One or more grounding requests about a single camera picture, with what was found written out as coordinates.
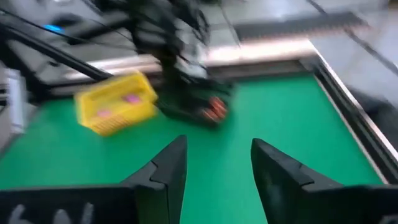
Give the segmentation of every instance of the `green mat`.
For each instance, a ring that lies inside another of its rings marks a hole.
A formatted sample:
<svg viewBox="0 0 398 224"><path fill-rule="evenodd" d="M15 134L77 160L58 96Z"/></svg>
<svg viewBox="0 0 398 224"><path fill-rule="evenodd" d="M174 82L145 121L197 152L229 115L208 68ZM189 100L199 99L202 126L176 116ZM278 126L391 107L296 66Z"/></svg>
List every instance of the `green mat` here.
<svg viewBox="0 0 398 224"><path fill-rule="evenodd" d="M219 130L156 118L102 138L76 122L72 100L46 104L0 161L0 188L119 182L179 134L188 136L182 224L264 224L251 170L261 138L346 185L380 184L312 76L238 86Z"/></svg>

